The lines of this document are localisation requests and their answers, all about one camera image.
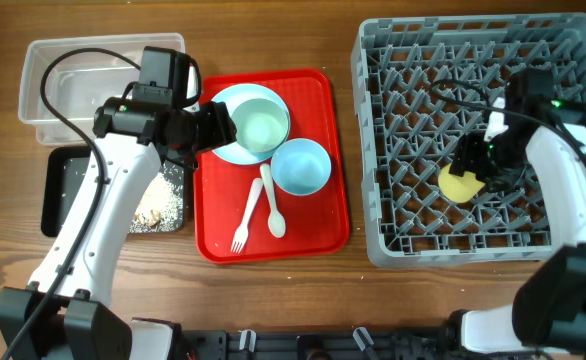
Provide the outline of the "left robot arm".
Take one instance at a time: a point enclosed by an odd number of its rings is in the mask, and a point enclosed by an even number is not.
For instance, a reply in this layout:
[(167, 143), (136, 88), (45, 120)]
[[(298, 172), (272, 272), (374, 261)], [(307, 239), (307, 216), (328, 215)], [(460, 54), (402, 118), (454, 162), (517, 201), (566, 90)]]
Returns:
[(233, 143), (227, 107), (201, 103), (189, 55), (148, 46), (139, 77), (96, 110), (83, 135), (91, 155), (52, 248), (26, 286), (0, 291), (8, 359), (190, 359), (174, 322), (120, 319), (111, 309), (115, 269), (134, 212), (166, 156), (187, 170), (199, 154)]

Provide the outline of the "rice and food scraps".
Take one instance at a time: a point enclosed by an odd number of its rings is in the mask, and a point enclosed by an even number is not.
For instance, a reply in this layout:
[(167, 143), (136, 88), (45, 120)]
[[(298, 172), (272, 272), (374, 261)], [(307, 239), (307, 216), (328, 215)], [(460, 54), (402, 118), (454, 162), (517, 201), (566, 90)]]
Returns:
[(170, 233), (184, 223), (184, 170), (167, 162), (145, 191), (129, 227), (131, 234)]

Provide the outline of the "large light blue plate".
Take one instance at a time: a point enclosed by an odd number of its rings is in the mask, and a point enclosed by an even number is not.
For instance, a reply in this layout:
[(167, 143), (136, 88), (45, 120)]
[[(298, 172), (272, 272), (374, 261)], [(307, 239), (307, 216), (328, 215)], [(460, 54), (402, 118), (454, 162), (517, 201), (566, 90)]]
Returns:
[[(213, 101), (224, 102), (229, 111), (229, 115), (231, 116), (238, 105), (247, 100), (255, 98), (264, 98), (276, 102), (288, 113), (290, 126), (286, 137), (287, 139), (291, 128), (291, 116), (288, 107), (284, 100), (276, 92), (269, 89), (268, 87), (251, 83), (232, 85), (216, 94), (213, 97)], [(270, 158), (278, 147), (265, 153), (252, 153), (242, 148), (236, 141), (216, 149), (214, 154), (222, 160), (235, 165), (252, 165)]]

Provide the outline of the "light blue bowl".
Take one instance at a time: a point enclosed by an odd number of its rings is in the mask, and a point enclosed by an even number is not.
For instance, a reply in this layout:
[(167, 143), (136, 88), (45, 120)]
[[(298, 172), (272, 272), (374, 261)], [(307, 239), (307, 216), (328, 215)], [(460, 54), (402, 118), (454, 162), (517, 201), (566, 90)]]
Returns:
[(271, 157), (275, 184), (294, 196), (309, 196), (321, 190), (332, 173), (331, 158), (319, 143), (296, 138), (283, 143)]

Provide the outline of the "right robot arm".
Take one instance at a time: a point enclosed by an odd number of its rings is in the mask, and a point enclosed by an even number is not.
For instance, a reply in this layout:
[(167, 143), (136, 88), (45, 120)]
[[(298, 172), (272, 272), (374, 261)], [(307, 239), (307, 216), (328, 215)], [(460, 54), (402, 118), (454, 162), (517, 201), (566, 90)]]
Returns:
[(526, 68), (504, 96), (474, 107), (486, 130), (460, 137), (438, 176), (441, 193), (465, 203), (513, 188), (531, 168), (555, 249), (512, 304), (462, 313), (459, 345), (478, 358), (586, 358), (586, 104), (556, 97), (550, 71)]

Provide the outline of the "white plastic fork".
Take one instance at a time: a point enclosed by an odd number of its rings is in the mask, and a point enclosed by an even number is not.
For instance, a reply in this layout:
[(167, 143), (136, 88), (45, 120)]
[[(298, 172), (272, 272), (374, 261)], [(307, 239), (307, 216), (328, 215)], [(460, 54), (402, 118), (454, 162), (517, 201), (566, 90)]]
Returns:
[(231, 244), (231, 252), (239, 254), (244, 249), (244, 246), (248, 240), (249, 230), (248, 225), (251, 219), (252, 213), (255, 209), (255, 206), (258, 202), (260, 194), (263, 188), (263, 180), (261, 178), (255, 178), (252, 181), (247, 202), (245, 205), (244, 213), (241, 219), (241, 222), (236, 229), (232, 244)]

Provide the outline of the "yellow cup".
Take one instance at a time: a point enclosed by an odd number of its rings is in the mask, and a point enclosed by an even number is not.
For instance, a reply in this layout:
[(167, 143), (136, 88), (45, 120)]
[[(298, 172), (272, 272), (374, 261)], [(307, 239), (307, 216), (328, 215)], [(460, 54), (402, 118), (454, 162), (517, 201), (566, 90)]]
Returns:
[(448, 200), (454, 203), (469, 202), (485, 183), (476, 178), (473, 172), (465, 171), (462, 176), (454, 175), (451, 172), (451, 165), (446, 165), (438, 175), (438, 186)]

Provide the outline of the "white plastic spoon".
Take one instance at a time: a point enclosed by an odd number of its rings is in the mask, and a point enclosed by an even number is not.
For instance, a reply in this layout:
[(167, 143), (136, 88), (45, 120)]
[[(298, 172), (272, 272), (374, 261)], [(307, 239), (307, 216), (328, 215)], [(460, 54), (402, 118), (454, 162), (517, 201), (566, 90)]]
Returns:
[(269, 164), (263, 163), (260, 165), (260, 175), (270, 208), (270, 213), (267, 219), (269, 231), (275, 238), (282, 238), (286, 232), (286, 222), (277, 208), (274, 181)]

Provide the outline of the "mint green bowl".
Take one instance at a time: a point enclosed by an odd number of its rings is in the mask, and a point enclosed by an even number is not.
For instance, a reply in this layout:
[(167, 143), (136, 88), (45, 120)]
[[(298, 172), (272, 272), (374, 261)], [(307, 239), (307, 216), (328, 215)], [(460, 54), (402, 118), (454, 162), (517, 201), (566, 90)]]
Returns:
[(274, 150), (287, 137), (290, 120), (288, 113), (264, 98), (247, 100), (231, 115), (236, 126), (237, 143), (252, 153)]

